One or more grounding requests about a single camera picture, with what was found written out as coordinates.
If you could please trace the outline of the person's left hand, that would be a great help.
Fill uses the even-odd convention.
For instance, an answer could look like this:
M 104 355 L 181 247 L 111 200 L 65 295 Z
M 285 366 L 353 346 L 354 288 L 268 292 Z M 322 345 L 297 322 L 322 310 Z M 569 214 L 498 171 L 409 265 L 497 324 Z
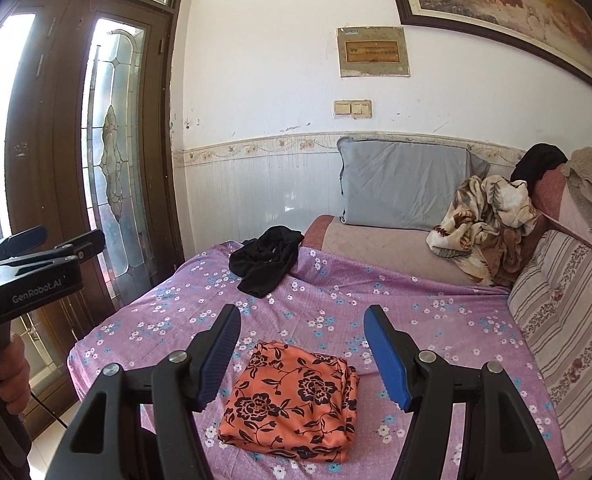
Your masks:
M 30 366 L 21 336 L 13 334 L 0 352 L 0 398 L 11 415 L 25 411 L 30 398 Z

